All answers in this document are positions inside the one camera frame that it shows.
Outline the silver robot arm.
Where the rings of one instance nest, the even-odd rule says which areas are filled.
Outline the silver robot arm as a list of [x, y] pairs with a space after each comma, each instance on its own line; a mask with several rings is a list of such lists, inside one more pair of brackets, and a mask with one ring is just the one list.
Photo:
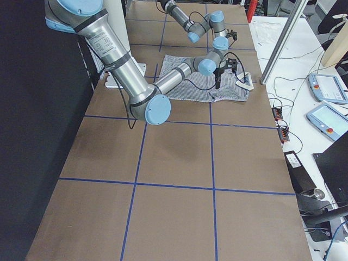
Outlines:
[[103, 1], [45, 1], [45, 19], [49, 28], [74, 33], [87, 39], [105, 69], [121, 84], [129, 96], [127, 113], [151, 125], [160, 125], [170, 116], [171, 103], [166, 94], [194, 72], [210, 76], [226, 65], [228, 38], [221, 10], [206, 14], [193, 23], [175, 1], [162, 1], [162, 9], [172, 16], [197, 42], [212, 30], [212, 49], [200, 57], [185, 59], [167, 75], [149, 84], [136, 61], [108, 23]]
[[192, 43], [213, 31], [215, 37], [227, 36], [225, 16], [221, 10], [203, 16], [201, 22], [194, 22], [187, 16], [175, 1], [160, 1], [162, 9], [169, 14], [187, 32]]

